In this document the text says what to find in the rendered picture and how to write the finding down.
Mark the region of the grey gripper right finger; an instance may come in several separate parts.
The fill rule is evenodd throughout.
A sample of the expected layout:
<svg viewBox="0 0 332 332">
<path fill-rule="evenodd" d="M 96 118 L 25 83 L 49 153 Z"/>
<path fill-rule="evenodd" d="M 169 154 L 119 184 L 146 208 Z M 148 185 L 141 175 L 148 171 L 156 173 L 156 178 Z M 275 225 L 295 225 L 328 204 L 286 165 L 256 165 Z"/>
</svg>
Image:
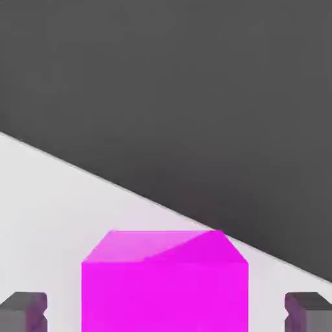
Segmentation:
<svg viewBox="0 0 332 332">
<path fill-rule="evenodd" d="M 332 332 L 332 303 L 317 292 L 285 295 L 285 332 Z"/>
</svg>

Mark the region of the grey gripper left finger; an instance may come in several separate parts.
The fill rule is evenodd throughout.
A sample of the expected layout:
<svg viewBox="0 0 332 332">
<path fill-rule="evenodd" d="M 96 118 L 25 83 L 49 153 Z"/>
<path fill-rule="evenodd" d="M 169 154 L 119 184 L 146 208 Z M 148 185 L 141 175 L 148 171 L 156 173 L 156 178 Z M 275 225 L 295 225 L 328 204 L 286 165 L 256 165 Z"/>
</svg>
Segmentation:
<svg viewBox="0 0 332 332">
<path fill-rule="evenodd" d="M 48 332 L 47 295 L 15 292 L 0 304 L 0 332 Z"/>
</svg>

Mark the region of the small magenta cube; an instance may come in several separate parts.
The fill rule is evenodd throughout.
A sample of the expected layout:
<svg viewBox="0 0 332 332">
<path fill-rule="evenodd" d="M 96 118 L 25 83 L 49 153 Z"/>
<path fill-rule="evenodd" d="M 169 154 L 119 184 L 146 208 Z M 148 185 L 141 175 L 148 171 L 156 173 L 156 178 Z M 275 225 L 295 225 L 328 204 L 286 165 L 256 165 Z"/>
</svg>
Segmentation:
<svg viewBox="0 0 332 332">
<path fill-rule="evenodd" d="M 81 280 L 81 332 L 248 332 L 248 263 L 220 230 L 112 230 Z"/>
</svg>

